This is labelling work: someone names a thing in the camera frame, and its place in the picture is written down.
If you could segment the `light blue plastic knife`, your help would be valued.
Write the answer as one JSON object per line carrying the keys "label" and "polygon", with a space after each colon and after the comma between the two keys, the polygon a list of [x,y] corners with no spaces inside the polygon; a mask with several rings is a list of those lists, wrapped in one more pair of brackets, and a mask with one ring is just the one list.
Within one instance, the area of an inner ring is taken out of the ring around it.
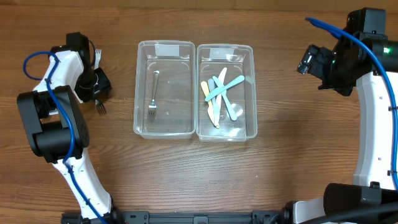
{"label": "light blue plastic knife", "polygon": [[[218,86],[224,86],[223,83],[221,83],[216,76],[213,76],[213,80],[214,80],[215,84],[217,85],[217,87]],[[227,92],[227,90],[222,92],[221,96],[224,99],[224,102],[225,102],[225,105],[226,105],[226,109],[227,109],[227,111],[229,113],[229,117],[231,118],[232,121],[236,121],[238,117],[237,117],[237,115],[236,115],[236,113],[235,113],[235,111],[234,111],[234,109],[233,109],[228,97],[227,97],[226,92]]]}

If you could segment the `large metal fork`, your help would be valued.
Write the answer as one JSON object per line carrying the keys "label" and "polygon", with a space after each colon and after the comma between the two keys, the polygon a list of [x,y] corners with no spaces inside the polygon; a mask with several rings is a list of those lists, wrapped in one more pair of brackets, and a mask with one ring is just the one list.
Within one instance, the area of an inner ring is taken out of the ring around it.
{"label": "large metal fork", "polygon": [[157,84],[158,84],[158,80],[159,80],[159,75],[160,72],[158,70],[154,71],[154,76],[153,76],[153,85],[152,85],[152,98],[151,98],[151,102],[149,104],[149,108],[148,108],[148,120],[150,122],[154,122],[155,120],[155,115],[156,115],[156,103],[155,103],[155,95],[156,95],[156,90],[157,90]]}

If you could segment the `black handled metal fork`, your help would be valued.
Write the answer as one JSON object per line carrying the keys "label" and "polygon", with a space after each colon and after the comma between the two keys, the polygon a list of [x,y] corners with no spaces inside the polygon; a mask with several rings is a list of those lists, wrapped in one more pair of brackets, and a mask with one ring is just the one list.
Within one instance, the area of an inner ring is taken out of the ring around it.
{"label": "black handled metal fork", "polygon": [[106,108],[100,100],[95,99],[95,107],[96,107],[96,110],[99,113],[99,115],[106,114]]}

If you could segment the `mint green plastic knife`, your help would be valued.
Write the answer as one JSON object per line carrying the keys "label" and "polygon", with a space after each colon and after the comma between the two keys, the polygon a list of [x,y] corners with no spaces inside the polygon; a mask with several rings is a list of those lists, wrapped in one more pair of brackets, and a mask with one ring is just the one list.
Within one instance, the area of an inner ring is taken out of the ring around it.
{"label": "mint green plastic knife", "polygon": [[205,101],[212,100],[214,97],[218,96],[219,94],[228,90],[229,88],[232,88],[235,85],[243,82],[244,80],[245,80],[244,75],[240,75],[240,76],[236,77],[234,80],[230,81],[227,85],[216,87],[214,90],[209,92],[209,94],[205,98]]}

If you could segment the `white rounded plastic fork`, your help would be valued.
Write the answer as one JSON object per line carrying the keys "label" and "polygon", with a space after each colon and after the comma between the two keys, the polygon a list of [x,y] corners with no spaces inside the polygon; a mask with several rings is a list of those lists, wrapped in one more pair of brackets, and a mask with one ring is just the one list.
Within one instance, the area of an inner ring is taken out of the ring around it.
{"label": "white rounded plastic fork", "polygon": [[94,65],[94,69],[97,69],[100,66],[101,54],[102,54],[102,50],[101,49],[96,49],[95,50],[95,65]]}

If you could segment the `white plastic knife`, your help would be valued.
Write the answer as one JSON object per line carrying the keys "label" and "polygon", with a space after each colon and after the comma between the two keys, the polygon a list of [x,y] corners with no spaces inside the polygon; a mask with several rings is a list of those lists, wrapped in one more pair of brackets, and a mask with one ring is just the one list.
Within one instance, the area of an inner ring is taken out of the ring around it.
{"label": "white plastic knife", "polygon": [[[227,68],[223,68],[222,71],[220,72],[218,79],[221,83],[224,82],[224,78],[227,72]],[[217,109],[216,109],[216,121],[218,122],[218,124],[220,125],[220,111],[221,111],[221,99],[222,96],[221,94],[219,94],[218,96],[215,97],[216,100],[216,104],[217,104]]]}

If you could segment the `pale grey-blue plastic knife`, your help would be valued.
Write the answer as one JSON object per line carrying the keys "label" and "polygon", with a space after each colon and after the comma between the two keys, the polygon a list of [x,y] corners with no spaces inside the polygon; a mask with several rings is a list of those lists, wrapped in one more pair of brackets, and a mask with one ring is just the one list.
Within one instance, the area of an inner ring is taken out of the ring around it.
{"label": "pale grey-blue plastic knife", "polygon": [[[210,91],[213,91],[215,89],[215,82],[212,78],[208,79],[208,87]],[[217,126],[218,122],[216,121],[216,109],[217,109],[217,104],[215,98],[211,99],[211,102],[213,104],[213,116],[214,116],[214,125]]]}

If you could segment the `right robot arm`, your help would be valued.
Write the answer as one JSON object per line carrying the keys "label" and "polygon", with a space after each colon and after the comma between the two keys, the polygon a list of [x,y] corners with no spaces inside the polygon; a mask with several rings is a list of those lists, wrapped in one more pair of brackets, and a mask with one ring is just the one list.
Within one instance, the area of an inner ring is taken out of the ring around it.
{"label": "right robot arm", "polygon": [[352,184],[330,183],[321,198],[288,203],[282,223],[397,222],[397,42],[377,30],[327,27],[333,50],[314,45],[298,72],[322,81],[323,89],[360,104],[359,156]]}

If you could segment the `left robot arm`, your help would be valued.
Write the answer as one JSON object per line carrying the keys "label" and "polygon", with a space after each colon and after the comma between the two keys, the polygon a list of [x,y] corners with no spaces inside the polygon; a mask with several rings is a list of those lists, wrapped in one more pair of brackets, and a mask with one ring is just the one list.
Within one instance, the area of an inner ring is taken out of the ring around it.
{"label": "left robot arm", "polygon": [[96,99],[104,76],[93,70],[88,50],[59,46],[44,54],[44,77],[17,97],[30,148],[66,180],[80,206],[78,223],[124,223],[90,161],[90,135],[78,106]]}

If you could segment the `yellow plastic knife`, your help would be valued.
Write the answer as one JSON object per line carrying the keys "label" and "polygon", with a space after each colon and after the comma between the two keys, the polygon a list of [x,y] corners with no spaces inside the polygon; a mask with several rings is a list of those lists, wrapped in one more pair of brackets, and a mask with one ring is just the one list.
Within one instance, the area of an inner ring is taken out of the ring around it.
{"label": "yellow plastic knife", "polygon": [[[200,83],[200,85],[201,85],[201,89],[202,89],[202,91],[204,93],[204,96],[207,97],[208,94],[210,93],[207,82],[206,81],[202,81]],[[208,101],[207,103],[208,103],[208,109],[207,109],[208,116],[209,116],[211,122],[213,123],[213,126],[216,127],[216,128],[219,128],[220,127],[219,124],[216,125],[216,123],[215,123],[213,103],[211,101]]]}

